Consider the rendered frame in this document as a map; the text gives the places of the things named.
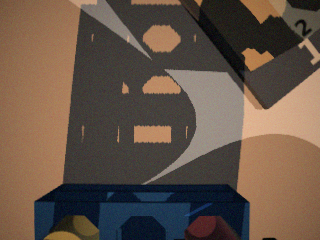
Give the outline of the blue tube rack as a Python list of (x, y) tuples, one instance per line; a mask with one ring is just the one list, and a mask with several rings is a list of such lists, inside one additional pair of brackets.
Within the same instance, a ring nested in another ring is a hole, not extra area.
[(35, 240), (65, 215), (84, 215), (99, 240), (184, 239), (199, 216), (221, 216), (249, 240), (250, 202), (228, 184), (61, 184), (34, 201)]

